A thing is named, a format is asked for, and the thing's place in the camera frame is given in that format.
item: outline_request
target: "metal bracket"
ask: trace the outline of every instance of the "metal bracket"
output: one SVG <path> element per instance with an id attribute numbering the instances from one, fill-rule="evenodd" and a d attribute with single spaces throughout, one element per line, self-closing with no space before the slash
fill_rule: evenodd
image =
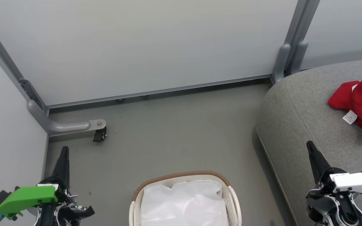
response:
<path id="1" fill-rule="evenodd" d="M 44 111 L 44 113 L 47 112 L 47 108 L 40 99 L 39 95 L 34 90 L 33 86 L 30 84 L 30 82 L 27 79 L 21 78 L 19 79 L 19 84 L 23 88 L 23 90 L 26 92 L 26 94 L 29 96 L 31 100 L 34 100 L 36 104 Z"/>
<path id="2" fill-rule="evenodd" d="M 57 122 L 49 119 L 45 113 L 39 108 L 34 100 L 27 102 L 27 108 L 33 117 L 39 122 L 41 127 L 49 134 L 49 136 L 58 136 L 69 133 L 78 133 L 92 130 L 102 130 L 106 127 L 105 120 L 90 120 L 79 122 Z"/>
<path id="3" fill-rule="evenodd" d="M 303 62 L 307 47 L 308 42 L 306 40 L 301 41 L 297 45 L 296 52 L 293 54 L 290 65 L 287 67 L 287 75 L 300 72 L 301 64 Z"/>
<path id="4" fill-rule="evenodd" d="M 290 44 L 284 44 L 279 49 L 279 54 L 277 55 L 275 67 L 273 68 L 272 76 L 270 80 L 273 84 L 276 84 L 282 78 L 284 78 L 284 67 L 287 63 L 287 57 L 290 53 Z"/>

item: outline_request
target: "white basket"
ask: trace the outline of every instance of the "white basket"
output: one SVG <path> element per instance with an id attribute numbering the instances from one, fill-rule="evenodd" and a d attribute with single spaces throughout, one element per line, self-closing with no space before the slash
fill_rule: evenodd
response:
<path id="1" fill-rule="evenodd" d="M 141 225 L 140 204 L 142 203 L 145 187 L 152 185 L 165 185 L 171 187 L 174 184 L 196 180 L 211 180 L 219 183 L 222 186 L 222 197 L 226 202 L 228 224 L 229 226 L 241 226 L 242 221 L 240 203 L 238 202 L 234 189 L 230 186 L 230 183 L 223 176 L 221 176 L 221 174 L 213 171 L 176 173 L 146 181 L 138 187 L 134 193 L 134 196 L 132 197 L 132 203 L 129 207 L 129 226 Z"/>

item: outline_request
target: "black wheel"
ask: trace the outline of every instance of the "black wheel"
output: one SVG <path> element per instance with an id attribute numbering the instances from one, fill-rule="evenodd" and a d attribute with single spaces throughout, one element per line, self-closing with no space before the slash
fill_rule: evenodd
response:
<path id="1" fill-rule="evenodd" d="M 102 142 L 107 137 L 107 127 L 104 127 L 101 130 L 96 130 L 95 137 L 93 138 L 93 142 Z"/>

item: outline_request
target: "white wall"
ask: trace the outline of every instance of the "white wall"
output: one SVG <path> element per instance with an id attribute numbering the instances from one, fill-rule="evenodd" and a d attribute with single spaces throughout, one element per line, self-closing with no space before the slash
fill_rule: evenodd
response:
<path id="1" fill-rule="evenodd" d="M 302 69 L 362 60 L 362 0 L 321 0 L 305 40 Z"/>
<path id="2" fill-rule="evenodd" d="M 15 186 L 35 186 L 41 179 L 47 134 L 27 111 L 26 100 L 0 67 L 0 191 Z M 27 211 L 16 222 L 0 225 L 33 225 Z"/>
<path id="3" fill-rule="evenodd" d="M 272 72 L 297 0 L 0 0 L 0 40 L 46 105 Z"/>

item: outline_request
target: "brown basket rim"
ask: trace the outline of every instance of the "brown basket rim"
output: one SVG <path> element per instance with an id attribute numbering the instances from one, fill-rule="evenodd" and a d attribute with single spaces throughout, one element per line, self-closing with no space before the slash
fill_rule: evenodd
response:
<path id="1" fill-rule="evenodd" d="M 148 180 L 146 182 L 144 182 L 143 184 L 141 184 L 138 189 L 136 189 L 134 196 L 132 197 L 132 201 L 135 202 L 136 201 L 136 197 L 138 196 L 139 192 L 141 192 L 141 190 L 148 186 L 149 184 L 152 183 L 156 183 L 159 182 L 161 180 L 167 180 L 167 179 L 172 179 L 175 177 L 182 177 L 182 176 L 195 176 L 195 175 L 212 175 L 212 176 L 216 176 L 218 178 L 220 178 L 225 184 L 226 186 L 230 186 L 230 183 L 228 182 L 228 180 L 221 175 L 220 173 L 214 172 L 214 171 L 191 171 L 191 172 L 184 172 L 184 173 L 174 173 L 174 174 L 170 174 L 167 176 L 160 176 L 151 180 Z"/>

